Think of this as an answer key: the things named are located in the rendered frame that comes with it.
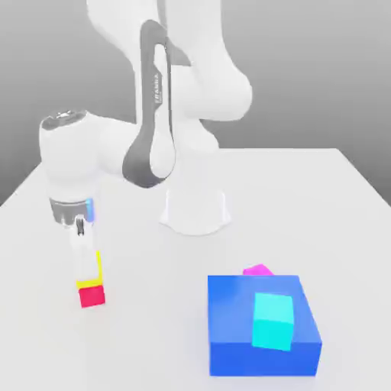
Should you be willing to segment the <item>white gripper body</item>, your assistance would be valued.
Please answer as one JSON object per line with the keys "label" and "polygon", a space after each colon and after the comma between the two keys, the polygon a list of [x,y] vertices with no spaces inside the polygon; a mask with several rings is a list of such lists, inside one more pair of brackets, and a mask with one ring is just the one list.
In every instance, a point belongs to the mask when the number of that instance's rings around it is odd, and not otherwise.
{"label": "white gripper body", "polygon": [[93,223],[77,215],[69,229],[69,240],[76,268],[76,280],[94,280],[99,276]]}

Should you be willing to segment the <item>small yellow cube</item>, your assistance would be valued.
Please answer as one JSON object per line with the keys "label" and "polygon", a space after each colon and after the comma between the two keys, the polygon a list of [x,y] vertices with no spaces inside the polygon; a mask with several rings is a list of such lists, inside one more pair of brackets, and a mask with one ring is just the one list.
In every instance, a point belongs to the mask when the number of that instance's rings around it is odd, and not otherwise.
{"label": "small yellow cube", "polygon": [[91,279],[77,280],[76,286],[78,289],[87,289],[96,286],[101,286],[103,284],[102,261],[98,250],[95,252],[95,260],[96,260],[96,267],[98,273]]}

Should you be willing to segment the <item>small red cube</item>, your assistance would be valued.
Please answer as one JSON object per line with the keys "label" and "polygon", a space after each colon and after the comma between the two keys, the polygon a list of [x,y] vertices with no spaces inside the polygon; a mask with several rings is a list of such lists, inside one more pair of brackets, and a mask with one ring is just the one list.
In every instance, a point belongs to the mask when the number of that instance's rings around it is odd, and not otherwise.
{"label": "small red cube", "polygon": [[103,285],[79,289],[79,300],[83,309],[105,304],[105,291]]}

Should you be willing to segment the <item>small magenta cube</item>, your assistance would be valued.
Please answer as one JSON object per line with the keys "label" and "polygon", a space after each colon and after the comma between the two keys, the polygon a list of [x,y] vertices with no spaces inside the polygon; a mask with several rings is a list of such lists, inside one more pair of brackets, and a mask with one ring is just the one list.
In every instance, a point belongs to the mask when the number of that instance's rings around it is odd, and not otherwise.
{"label": "small magenta cube", "polygon": [[274,273],[265,265],[258,264],[243,270],[245,276],[273,276]]}

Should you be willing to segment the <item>small cyan cube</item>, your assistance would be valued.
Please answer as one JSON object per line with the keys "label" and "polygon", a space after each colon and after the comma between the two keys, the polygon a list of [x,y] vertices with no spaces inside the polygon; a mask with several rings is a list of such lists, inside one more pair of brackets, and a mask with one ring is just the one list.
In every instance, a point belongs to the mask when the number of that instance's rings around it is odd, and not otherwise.
{"label": "small cyan cube", "polygon": [[290,351],[294,332],[291,296],[265,292],[254,294],[251,345],[257,348]]}

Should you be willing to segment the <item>large blue box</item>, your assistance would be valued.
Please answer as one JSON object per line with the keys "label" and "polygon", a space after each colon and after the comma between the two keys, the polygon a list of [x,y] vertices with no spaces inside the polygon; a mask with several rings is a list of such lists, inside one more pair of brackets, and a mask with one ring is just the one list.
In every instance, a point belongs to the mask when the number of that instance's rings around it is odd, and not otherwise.
{"label": "large blue box", "polygon": [[[291,296],[290,351],[251,345],[256,292]],[[209,373],[212,376],[314,376],[322,339],[298,276],[208,277]]]}

